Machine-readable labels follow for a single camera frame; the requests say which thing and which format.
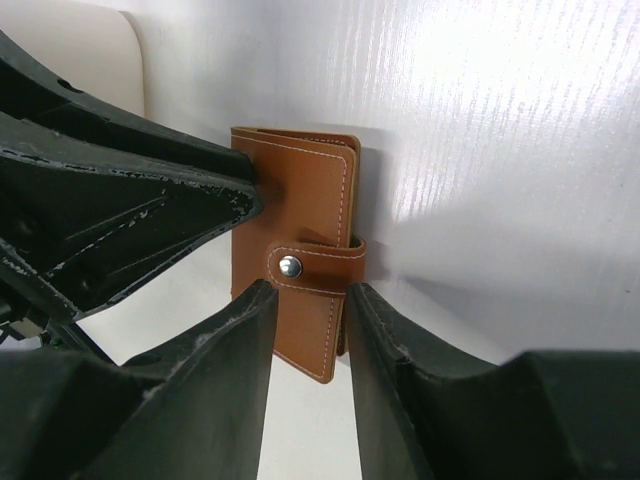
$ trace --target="wallet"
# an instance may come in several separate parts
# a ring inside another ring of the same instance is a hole
[[[244,127],[231,136],[253,162],[264,202],[262,214],[232,231],[231,294],[270,281],[279,291],[274,353],[328,383],[347,349],[346,288],[364,276],[366,243],[352,232],[360,142]]]

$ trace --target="white textured backdrop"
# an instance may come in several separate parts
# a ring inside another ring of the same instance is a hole
[[[358,134],[368,278],[434,333],[493,361],[640,345],[637,2],[93,3],[130,12],[156,121],[222,144],[233,124]],[[222,238],[114,309],[140,331],[105,344],[183,330],[228,275]],[[262,478],[357,478],[339,368],[313,390],[274,363]]]

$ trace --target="black plastic part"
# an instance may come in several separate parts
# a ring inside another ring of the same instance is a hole
[[[0,354],[0,478],[255,479],[276,318],[259,281],[121,368]]]
[[[495,367],[351,286],[364,480],[640,478],[640,353],[529,352]]]
[[[0,111],[83,142],[255,183],[244,153],[171,130],[73,88],[0,31]]]
[[[79,350],[91,353],[106,363],[113,363],[111,358],[95,343],[89,335],[84,333],[77,323],[71,325],[49,324],[47,330],[40,335],[43,345],[57,348]]]
[[[262,209],[246,155],[73,89],[1,32],[0,81],[0,304],[13,321],[78,321]]]

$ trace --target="white stitching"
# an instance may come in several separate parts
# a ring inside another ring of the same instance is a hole
[[[314,152],[314,151],[311,151],[311,150],[304,150],[302,148],[290,147],[288,145],[279,145],[277,143],[265,142],[264,140],[257,140],[255,138],[251,138],[251,137],[242,137],[240,135],[233,135],[232,134],[231,137],[232,138],[238,138],[238,139],[241,139],[241,140],[248,140],[250,142],[264,143],[266,145],[272,145],[274,147],[280,147],[280,148],[285,148],[285,149],[289,149],[289,150],[296,150],[296,151],[299,151],[299,152],[310,153],[312,155],[319,155],[319,156],[329,157],[329,158],[339,158],[340,160],[342,160],[342,165],[343,165],[343,169],[342,169],[342,187],[341,187],[341,190],[340,190],[340,211],[338,213],[338,242],[336,244],[337,246],[340,246],[340,239],[341,239],[341,235],[342,235],[342,209],[344,207],[344,185],[345,185],[345,183],[347,181],[347,161],[344,159],[344,157],[341,157],[339,155],[329,155],[327,153]],[[271,278],[273,279],[274,282],[286,287],[287,285],[284,285],[284,284],[281,284],[280,282],[278,282],[278,280],[276,280],[275,277],[273,276],[273,274],[271,273],[270,260],[271,260],[272,256],[273,256],[273,252],[269,255],[269,258],[267,259],[267,270],[269,271],[269,275],[271,276]],[[301,288],[301,287],[290,286],[290,288],[297,288],[297,289],[301,289],[301,290],[314,291],[313,289],[305,289],[305,288]],[[318,293],[323,293],[322,290],[315,290],[315,291],[318,292]],[[293,363],[295,366],[297,366],[298,368],[304,370],[306,373],[310,374],[314,378],[323,378],[325,370],[327,368],[327,355],[329,353],[329,334],[331,332],[331,323],[333,321],[333,306],[334,306],[334,303],[335,303],[335,299],[332,298],[331,299],[331,307],[329,309],[329,324],[327,325],[327,336],[326,336],[325,345],[324,345],[324,361],[322,363],[322,373],[320,374],[320,376],[311,373],[306,368],[301,367],[296,362],[292,361],[289,357],[287,357],[285,355],[282,355],[283,358],[286,358],[291,363]]]
[[[344,145],[345,147],[348,147],[349,145],[347,145],[346,143],[344,143],[342,140],[334,140],[332,138],[311,138],[311,137],[302,137],[302,140],[313,140],[314,142],[321,142],[321,143],[334,143],[336,145]]]
[[[367,254],[367,252],[364,252],[364,253],[361,253],[360,255],[356,255],[355,257],[351,257],[349,255],[331,255],[329,253],[310,252],[309,250],[300,250],[298,248],[278,247],[273,249],[273,252],[271,252],[271,255],[269,255],[269,258],[273,256],[274,252],[277,252],[279,250],[288,250],[290,252],[298,252],[298,253],[308,253],[309,255],[318,255],[320,257],[344,258],[346,260],[355,260],[357,258],[362,258]]]
[[[314,152],[312,150],[304,150],[303,148],[290,147],[288,145],[279,145],[277,143],[265,142],[264,140],[257,140],[251,137],[241,137],[239,135],[231,135],[231,137],[239,138],[242,140],[249,140],[250,142],[264,143],[265,145],[273,145],[274,147],[286,148],[288,150],[296,150],[298,152],[310,153],[311,155],[320,155],[322,157],[329,157],[329,158],[339,158],[340,160],[342,160],[342,165],[343,165],[342,191],[340,192],[340,211],[338,212],[338,242],[336,244],[337,246],[340,246],[340,240],[342,238],[342,209],[344,207],[344,185],[347,181],[347,161],[344,159],[344,157],[341,157],[339,155],[330,155],[328,153]]]
[[[269,276],[271,277],[271,280],[273,280],[274,282],[276,282],[278,285],[285,287],[285,288],[293,288],[295,290],[304,290],[305,292],[314,292],[314,293],[327,293],[330,295],[334,295],[336,297],[344,297],[346,295],[346,293],[338,293],[338,292],[334,292],[333,290],[320,290],[317,288],[307,288],[307,287],[297,287],[295,285],[287,285],[286,283],[281,283],[278,280],[276,280],[273,275],[271,274],[271,271],[269,271]]]

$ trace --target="white surface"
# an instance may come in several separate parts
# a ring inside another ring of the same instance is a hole
[[[0,29],[75,88],[144,115],[140,47],[121,13],[66,0],[0,0]]]
[[[493,361],[640,345],[637,3],[99,1],[131,12],[154,120],[358,134],[368,279],[434,333]],[[188,328],[228,247],[86,328],[120,361]],[[358,478],[351,409],[275,361],[260,478]]]

